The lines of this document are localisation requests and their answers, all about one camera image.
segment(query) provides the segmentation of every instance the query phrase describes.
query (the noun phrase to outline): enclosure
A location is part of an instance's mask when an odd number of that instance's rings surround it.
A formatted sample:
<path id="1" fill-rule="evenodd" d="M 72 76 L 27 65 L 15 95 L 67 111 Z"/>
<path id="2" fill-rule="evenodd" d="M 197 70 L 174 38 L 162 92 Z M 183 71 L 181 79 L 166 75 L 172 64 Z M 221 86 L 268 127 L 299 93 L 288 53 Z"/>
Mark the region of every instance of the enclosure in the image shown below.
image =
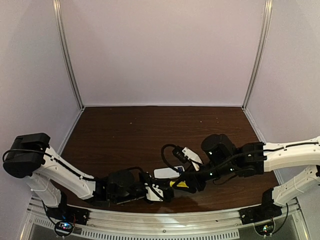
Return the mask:
<path id="1" fill-rule="evenodd" d="M 211 134 L 226 134 L 237 147 L 320 135 L 318 1 L 3 0 L 1 6 L 1 153 L 16 136 L 47 133 L 66 161 L 105 177 L 132 166 L 164 168 L 165 144 L 206 160 L 201 142 Z M 91 211 L 89 224 L 77 225 L 69 239 L 256 239 L 237 211 L 260 204 L 263 192 L 304 168 L 210 182 L 205 191 L 152 205 L 95 208 L 58 188 L 68 204 Z M 22 179 L 0 171 L 0 238 L 55 239 L 41 200 Z M 291 200 L 274 238 L 318 239 L 318 198 L 314 188 Z"/>

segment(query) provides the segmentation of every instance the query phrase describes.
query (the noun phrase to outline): yellow label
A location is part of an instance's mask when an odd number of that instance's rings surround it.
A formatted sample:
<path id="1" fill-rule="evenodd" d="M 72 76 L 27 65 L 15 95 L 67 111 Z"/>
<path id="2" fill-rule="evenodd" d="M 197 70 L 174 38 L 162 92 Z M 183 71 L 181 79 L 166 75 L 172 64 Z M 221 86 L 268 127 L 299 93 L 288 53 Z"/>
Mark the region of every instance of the yellow label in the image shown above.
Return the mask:
<path id="1" fill-rule="evenodd" d="M 171 181 L 171 182 L 170 182 L 170 187 L 172 187 L 173 184 L 175 184 L 175 181 Z M 185 181 L 179 182 L 178 185 L 177 185 L 177 187 L 180 187 L 180 188 L 189 188 L 189 187 L 187 186 L 187 184 L 186 184 Z"/>

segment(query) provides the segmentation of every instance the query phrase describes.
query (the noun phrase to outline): small object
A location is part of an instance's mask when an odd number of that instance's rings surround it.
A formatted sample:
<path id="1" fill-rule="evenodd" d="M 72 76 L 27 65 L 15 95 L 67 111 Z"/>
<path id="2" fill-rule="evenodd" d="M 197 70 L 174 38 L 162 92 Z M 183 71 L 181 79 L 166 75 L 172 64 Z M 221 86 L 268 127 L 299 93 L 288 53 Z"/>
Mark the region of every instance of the small object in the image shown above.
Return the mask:
<path id="1" fill-rule="evenodd" d="M 62 237 L 62 239 L 69 236 L 73 231 L 74 231 L 74 226 L 72 226 L 71 223 L 66 221 L 58 221 L 54 225 L 55 234 L 59 237 Z"/>
<path id="2" fill-rule="evenodd" d="M 192 151 L 191 149 L 185 147 L 182 152 L 184 153 L 184 156 L 188 158 L 189 161 L 192 162 L 192 165 L 194 167 L 194 169 L 196 171 L 200 170 L 199 165 L 202 165 L 203 162 L 201 160 L 201 158 L 199 157 L 198 154 L 196 154 L 194 151 Z"/>
<path id="3" fill-rule="evenodd" d="M 174 168 L 179 172 L 176 172 L 169 167 L 165 167 L 155 169 L 153 175 L 156 179 L 176 179 L 185 171 L 183 166 L 175 166 Z"/>
<path id="4" fill-rule="evenodd" d="M 271 236 L 275 230 L 275 222 L 273 220 L 269 222 L 264 222 L 262 224 L 258 224 L 254 226 L 254 229 L 257 234 L 260 236 Z"/>

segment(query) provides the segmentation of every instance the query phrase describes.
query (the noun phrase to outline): black bracket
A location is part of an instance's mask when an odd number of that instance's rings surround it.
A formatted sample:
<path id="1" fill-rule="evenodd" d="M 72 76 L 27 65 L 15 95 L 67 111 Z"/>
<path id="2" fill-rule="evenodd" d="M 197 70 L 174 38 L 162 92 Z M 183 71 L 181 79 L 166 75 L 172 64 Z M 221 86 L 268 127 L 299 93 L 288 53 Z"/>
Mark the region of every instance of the black bracket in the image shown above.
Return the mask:
<path id="1" fill-rule="evenodd" d="M 86 225 L 89 217 L 89 210 L 80 207 L 67 205 L 67 195 L 61 192 L 61 202 L 58 207 L 47 207 L 46 214 L 50 218 L 65 221 L 73 224 Z"/>
<path id="2" fill-rule="evenodd" d="M 265 208 L 262 205 L 247 207 L 239 210 L 243 225 L 269 220 L 282 215 L 281 207 L 273 205 Z"/>

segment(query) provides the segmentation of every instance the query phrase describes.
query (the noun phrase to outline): metal extrusion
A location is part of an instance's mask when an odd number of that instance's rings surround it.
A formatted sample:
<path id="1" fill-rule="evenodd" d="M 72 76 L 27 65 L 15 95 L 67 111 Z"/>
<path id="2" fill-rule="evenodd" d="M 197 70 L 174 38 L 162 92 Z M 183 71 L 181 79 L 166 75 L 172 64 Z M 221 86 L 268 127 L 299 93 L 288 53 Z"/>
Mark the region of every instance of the metal extrusion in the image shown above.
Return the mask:
<path id="1" fill-rule="evenodd" d="M 273 0 L 266 0 L 265 1 L 265 6 L 264 6 L 264 13 L 263 13 L 263 20 L 262 20 L 262 27 L 261 27 L 261 33 L 260 33 L 260 40 L 259 40 L 259 45 L 258 49 L 256 52 L 255 60 L 254 60 L 254 65 L 251 73 L 251 78 L 249 82 L 249 86 L 244 98 L 244 102 L 242 105 L 242 109 L 247 109 L 248 103 L 250 100 L 250 97 L 252 95 L 256 79 L 258 76 L 258 71 L 261 65 L 262 61 L 262 56 L 263 52 L 265 49 L 265 45 L 267 42 L 268 38 L 268 33 L 269 33 L 269 27 L 270 27 L 270 22 L 271 22 L 271 16 L 272 16 L 272 8 L 273 8 Z"/>
<path id="2" fill-rule="evenodd" d="M 71 64 L 71 59 L 70 59 L 70 54 L 69 54 L 68 44 L 66 39 L 66 33 L 65 33 L 64 23 L 63 23 L 63 18 L 61 13 L 60 0 L 53 0 L 53 9 L 54 9 L 55 20 L 56 20 L 57 30 L 59 34 L 60 43 L 61 43 L 61 49 L 62 49 L 66 71 L 68 73 L 68 77 L 70 80 L 71 88 L 72 88 L 77 106 L 80 110 L 82 110 L 84 108 L 84 104 L 80 96 L 74 70 Z"/>

